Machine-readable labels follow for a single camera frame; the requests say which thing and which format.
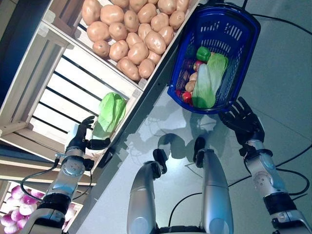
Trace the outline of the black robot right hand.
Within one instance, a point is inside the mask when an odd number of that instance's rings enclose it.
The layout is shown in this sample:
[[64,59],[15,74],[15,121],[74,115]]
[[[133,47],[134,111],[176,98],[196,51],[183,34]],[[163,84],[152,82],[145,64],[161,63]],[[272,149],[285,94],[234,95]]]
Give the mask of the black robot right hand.
[[235,132],[240,145],[247,144],[250,140],[264,142],[263,126],[243,97],[234,101],[229,111],[219,112],[218,116],[225,126]]

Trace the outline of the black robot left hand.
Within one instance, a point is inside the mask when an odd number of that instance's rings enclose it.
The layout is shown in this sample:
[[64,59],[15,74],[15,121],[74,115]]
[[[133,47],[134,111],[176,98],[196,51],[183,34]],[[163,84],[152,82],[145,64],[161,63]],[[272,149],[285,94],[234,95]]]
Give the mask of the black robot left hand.
[[91,129],[94,118],[95,116],[89,116],[77,126],[76,132],[74,133],[73,137],[65,148],[66,153],[70,150],[76,149],[81,150],[83,153],[85,153],[86,148],[89,150],[103,150],[110,145],[111,140],[109,138],[106,138],[104,140],[86,139],[87,129]]

